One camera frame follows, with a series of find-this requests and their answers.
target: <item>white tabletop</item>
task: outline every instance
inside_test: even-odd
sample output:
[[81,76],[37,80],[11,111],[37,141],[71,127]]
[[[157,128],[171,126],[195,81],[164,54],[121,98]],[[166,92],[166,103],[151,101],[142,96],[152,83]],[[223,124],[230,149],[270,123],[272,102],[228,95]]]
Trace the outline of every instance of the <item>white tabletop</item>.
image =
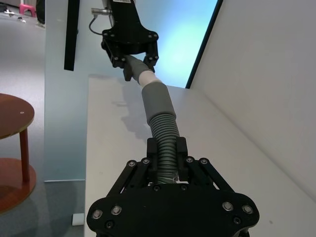
[[[314,203],[199,91],[169,87],[189,155],[209,158],[238,193],[260,212],[254,237],[316,236]],[[134,82],[89,80],[85,212],[107,195],[130,159],[146,156],[151,136],[141,88]],[[95,234],[85,225],[85,237]]]

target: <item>white hose connector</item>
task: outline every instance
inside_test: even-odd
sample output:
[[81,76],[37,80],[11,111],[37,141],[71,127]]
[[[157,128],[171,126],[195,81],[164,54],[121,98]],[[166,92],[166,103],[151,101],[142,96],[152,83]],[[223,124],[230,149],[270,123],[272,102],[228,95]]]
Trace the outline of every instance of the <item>white hose connector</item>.
[[152,82],[162,83],[162,81],[159,80],[152,71],[143,71],[139,75],[138,82],[142,87],[145,87],[146,85],[148,85],[149,83],[152,83]]

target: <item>table leg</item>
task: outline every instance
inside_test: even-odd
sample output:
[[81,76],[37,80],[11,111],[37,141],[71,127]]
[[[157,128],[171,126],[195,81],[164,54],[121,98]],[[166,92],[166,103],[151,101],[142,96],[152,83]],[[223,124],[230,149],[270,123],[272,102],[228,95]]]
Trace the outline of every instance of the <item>table leg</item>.
[[23,182],[29,182],[29,144],[28,144],[28,129],[20,132],[20,147],[21,147],[21,162],[22,162],[22,177]]

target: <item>wooden side table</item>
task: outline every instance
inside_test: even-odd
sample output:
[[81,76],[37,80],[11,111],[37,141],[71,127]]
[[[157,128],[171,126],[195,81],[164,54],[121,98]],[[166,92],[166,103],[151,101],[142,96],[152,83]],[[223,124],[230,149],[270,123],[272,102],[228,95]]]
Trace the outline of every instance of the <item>wooden side table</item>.
[[33,107],[18,97],[0,94],[0,139],[20,134],[21,160],[0,158],[0,212],[24,201],[36,184],[29,165],[28,126],[34,119]]

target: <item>black cable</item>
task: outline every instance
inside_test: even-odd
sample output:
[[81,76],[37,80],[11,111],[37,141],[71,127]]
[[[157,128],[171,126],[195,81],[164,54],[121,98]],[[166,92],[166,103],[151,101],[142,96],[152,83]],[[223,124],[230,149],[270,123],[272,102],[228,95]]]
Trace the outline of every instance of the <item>black cable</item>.
[[92,33],[96,34],[96,35],[99,35],[99,36],[102,36],[103,34],[102,33],[98,33],[98,32],[95,32],[93,29],[91,29],[91,25],[93,24],[93,22],[95,21],[96,17],[94,17],[92,19],[92,21],[90,22],[89,24],[89,29],[91,30]]

